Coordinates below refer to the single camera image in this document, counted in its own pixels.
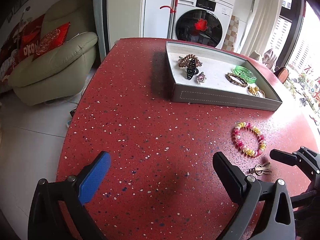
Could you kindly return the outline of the beige bow hair clip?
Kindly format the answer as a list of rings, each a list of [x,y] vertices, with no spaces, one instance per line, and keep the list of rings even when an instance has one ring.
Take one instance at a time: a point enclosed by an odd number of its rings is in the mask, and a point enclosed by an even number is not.
[[[263,174],[269,175],[271,171],[271,163],[266,162],[263,164],[257,164],[255,167],[249,169],[250,174],[256,174],[257,176],[262,176]]]

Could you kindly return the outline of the green translucent bangle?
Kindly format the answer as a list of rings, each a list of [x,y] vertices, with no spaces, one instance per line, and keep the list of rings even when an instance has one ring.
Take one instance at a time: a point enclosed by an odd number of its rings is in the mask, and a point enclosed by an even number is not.
[[[236,66],[233,69],[233,73],[244,79],[249,84],[253,84],[257,80],[257,77],[249,69],[243,66]]]

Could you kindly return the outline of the pink heart bow brooch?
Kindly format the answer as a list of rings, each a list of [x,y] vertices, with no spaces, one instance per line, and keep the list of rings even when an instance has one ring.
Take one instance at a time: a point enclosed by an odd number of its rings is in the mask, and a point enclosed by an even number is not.
[[[206,80],[206,75],[204,74],[204,72],[201,72],[196,79],[198,83],[204,83]]]

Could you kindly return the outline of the black claw hair clip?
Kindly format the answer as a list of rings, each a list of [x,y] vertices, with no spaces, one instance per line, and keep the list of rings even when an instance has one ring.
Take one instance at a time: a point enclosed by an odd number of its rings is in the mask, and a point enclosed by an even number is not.
[[[187,79],[191,80],[194,75],[197,75],[199,73],[199,70],[196,65],[196,60],[191,59],[187,66]]]

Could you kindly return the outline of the grey jewelry tray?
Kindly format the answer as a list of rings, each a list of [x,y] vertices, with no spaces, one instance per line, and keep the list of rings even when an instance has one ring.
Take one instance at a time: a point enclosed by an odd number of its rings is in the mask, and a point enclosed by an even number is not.
[[[214,48],[195,44],[168,41],[166,54],[172,82],[171,99],[174,102],[202,103],[208,105],[233,106],[266,111],[276,111],[282,100],[263,76],[260,66],[254,61],[244,59]],[[202,63],[199,73],[191,80],[187,79],[187,69],[178,63],[188,54],[195,55]],[[256,77],[251,87],[258,87],[257,95],[252,95],[248,87],[241,87],[238,79],[227,80],[227,74],[236,66],[249,69]],[[204,72],[204,83],[197,82],[197,76]]]

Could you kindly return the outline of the brown wooden chair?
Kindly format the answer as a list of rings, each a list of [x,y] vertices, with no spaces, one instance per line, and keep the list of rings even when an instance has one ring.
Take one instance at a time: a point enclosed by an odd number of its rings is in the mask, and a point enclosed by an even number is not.
[[[282,84],[284,84],[287,78],[289,77],[289,71],[286,67],[281,67],[274,72],[274,75]]]

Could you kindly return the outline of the white cloth on chair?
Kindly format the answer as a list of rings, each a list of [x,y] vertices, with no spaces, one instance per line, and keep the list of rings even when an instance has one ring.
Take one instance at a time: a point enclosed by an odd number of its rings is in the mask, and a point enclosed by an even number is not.
[[[263,64],[271,70],[277,61],[277,55],[274,53],[273,49],[269,49],[263,54]]]

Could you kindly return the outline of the checkered folded board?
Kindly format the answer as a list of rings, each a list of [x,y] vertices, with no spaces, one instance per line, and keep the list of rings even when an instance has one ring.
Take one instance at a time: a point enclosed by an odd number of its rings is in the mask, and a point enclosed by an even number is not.
[[[239,30],[239,18],[232,15],[227,29],[226,37],[222,48],[227,51],[234,51],[237,35]]]

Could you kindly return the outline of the red embroidered cushion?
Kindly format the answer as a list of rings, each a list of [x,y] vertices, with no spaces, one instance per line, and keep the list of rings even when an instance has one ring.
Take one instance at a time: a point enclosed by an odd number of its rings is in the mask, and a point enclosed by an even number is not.
[[[44,55],[45,53],[63,45],[66,40],[70,25],[70,22],[62,24],[61,26],[55,28],[54,30],[46,34],[43,38],[41,38],[39,45],[37,46],[34,53],[33,61],[35,61],[38,57]]]

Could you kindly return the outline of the red text cushion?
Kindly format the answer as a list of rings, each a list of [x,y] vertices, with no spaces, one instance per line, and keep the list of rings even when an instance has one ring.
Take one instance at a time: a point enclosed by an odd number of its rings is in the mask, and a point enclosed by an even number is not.
[[[45,14],[29,22],[22,31],[21,44],[15,56],[15,64],[33,55],[41,38],[41,28]]]

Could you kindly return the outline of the white curtain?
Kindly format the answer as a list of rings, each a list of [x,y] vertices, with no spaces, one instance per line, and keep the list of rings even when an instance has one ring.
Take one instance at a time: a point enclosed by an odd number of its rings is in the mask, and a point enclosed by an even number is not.
[[[240,54],[263,53],[268,39],[276,26],[283,0],[254,0],[252,13],[248,18]]]

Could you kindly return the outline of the lower white washing machine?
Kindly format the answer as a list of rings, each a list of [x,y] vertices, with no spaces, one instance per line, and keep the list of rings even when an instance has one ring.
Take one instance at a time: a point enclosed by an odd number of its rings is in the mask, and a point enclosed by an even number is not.
[[[232,10],[232,5],[222,0],[178,0],[173,38],[221,49]]]

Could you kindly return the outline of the red handled mop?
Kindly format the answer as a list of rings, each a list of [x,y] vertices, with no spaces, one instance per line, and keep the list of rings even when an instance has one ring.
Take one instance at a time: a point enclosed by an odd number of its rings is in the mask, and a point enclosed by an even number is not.
[[[168,31],[167,31],[167,39],[171,40],[173,37],[172,34],[172,24],[174,23],[176,11],[177,11],[178,0],[174,0],[172,5],[163,5],[159,7],[159,9],[169,8],[169,23],[168,23]]]

